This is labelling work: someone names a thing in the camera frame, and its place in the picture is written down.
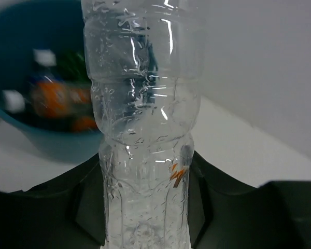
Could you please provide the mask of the clear bottle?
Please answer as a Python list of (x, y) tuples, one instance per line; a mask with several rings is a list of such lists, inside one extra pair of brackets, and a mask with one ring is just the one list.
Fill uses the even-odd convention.
[(189, 248), (205, 1), (82, 1), (106, 248)]

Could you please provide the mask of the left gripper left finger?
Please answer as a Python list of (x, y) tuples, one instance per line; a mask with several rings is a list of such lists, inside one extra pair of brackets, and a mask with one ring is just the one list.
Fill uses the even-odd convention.
[(0, 191), (0, 248), (100, 248), (104, 243), (98, 155), (26, 192)]

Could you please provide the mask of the blue label bottle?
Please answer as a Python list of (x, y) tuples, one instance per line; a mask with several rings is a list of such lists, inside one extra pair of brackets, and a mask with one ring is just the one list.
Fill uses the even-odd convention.
[(54, 82), (57, 79), (56, 56), (50, 49), (33, 49), (34, 65), (27, 82), (35, 85), (39, 81)]
[(10, 113), (21, 113), (25, 111), (26, 100), (24, 96), (16, 90), (4, 90), (3, 96), (3, 107), (4, 110)]

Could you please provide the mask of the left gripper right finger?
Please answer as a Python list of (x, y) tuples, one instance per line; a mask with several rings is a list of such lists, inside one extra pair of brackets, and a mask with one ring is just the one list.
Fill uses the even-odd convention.
[(193, 248), (311, 248), (311, 181), (255, 188), (194, 154), (188, 222)]

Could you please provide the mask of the crushed green bottle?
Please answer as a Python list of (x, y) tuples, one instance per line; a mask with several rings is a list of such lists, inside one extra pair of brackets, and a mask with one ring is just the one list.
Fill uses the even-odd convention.
[(56, 57), (56, 71), (66, 81), (90, 83), (84, 52), (67, 51)]

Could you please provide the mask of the orange label bottle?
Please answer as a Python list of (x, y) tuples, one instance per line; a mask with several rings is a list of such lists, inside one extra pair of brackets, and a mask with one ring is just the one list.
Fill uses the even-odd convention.
[(31, 90), (31, 103), (39, 117), (68, 122), (70, 132), (97, 128), (90, 84), (41, 80)]

